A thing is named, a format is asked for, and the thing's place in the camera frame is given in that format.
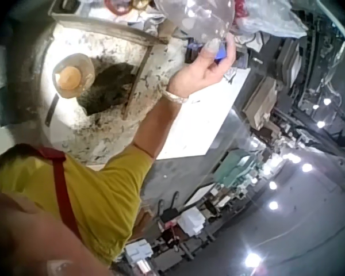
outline fluorescent light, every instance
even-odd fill
[[[277,189],[277,184],[274,181],[271,181],[269,186],[270,186],[271,190],[276,190]]]
[[[269,175],[271,174],[271,169],[268,166],[263,167],[263,174],[264,175]]]
[[[309,163],[306,163],[301,167],[301,169],[303,170],[303,172],[308,173],[313,169],[313,166]]]
[[[283,161],[283,158],[280,156],[275,156],[271,160],[271,166],[277,167],[281,162]]]
[[[326,125],[326,123],[325,123],[324,121],[319,121],[319,122],[317,123],[317,127],[318,127],[318,128],[323,128],[325,125]]]
[[[326,98],[326,99],[323,100],[323,103],[324,103],[325,105],[329,105],[329,104],[331,103],[331,99]]]
[[[254,147],[254,148],[258,148],[258,144],[257,144],[256,142],[254,142],[254,141],[251,141],[251,145],[252,145],[252,147]]]
[[[188,0],[186,5],[187,7],[193,7],[196,2],[194,0]]]
[[[262,258],[260,256],[258,256],[257,254],[255,253],[250,253],[246,259],[246,266],[247,267],[258,267],[260,265],[262,261]]]
[[[278,204],[277,204],[277,202],[276,202],[276,201],[270,202],[269,208],[270,208],[271,210],[277,210],[277,209],[278,209]]]
[[[196,16],[196,14],[192,10],[188,10],[188,16],[194,17],[194,16]]]
[[[291,160],[294,164],[298,164],[301,161],[301,158],[295,154],[288,154],[287,158]]]

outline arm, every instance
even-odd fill
[[[161,97],[140,124],[133,144],[156,159],[166,142],[167,135],[180,108],[181,104]]]
[[[218,40],[207,43],[194,63],[184,67],[170,79],[166,90],[179,97],[188,98],[196,91],[220,82],[235,61],[232,35],[227,38],[227,57],[217,65],[214,57],[219,46]],[[133,144],[156,159],[180,108],[181,104],[162,97],[140,124]]]

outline plastic bag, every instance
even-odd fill
[[[155,0],[158,9],[197,41],[223,39],[234,18],[234,0]]]
[[[300,38],[307,27],[291,11],[288,0],[236,0],[235,25],[242,33],[266,32]]]

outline hand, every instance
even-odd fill
[[[166,90],[176,96],[188,98],[194,92],[220,82],[236,59],[234,36],[229,33],[226,40],[227,57],[219,65],[214,62],[214,57],[219,51],[220,41],[214,39],[203,47],[192,64],[172,76]]]

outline yellow t-shirt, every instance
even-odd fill
[[[65,179],[80,235],[85,246],[106,265],[132,234],[139,191],[152,162],[132,145],[111,158],[101,171],[66,156]],[[4,164],[0,168],[0,191],[21,193],[61,220],[49,160],[28,157]]]

